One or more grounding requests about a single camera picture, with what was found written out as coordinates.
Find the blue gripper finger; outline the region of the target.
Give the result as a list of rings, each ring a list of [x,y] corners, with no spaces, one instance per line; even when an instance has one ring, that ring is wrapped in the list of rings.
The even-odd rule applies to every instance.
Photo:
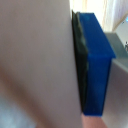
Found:
[[[116,55],[93,13],[72,13],[72,28],[81,110],[101,116]]]

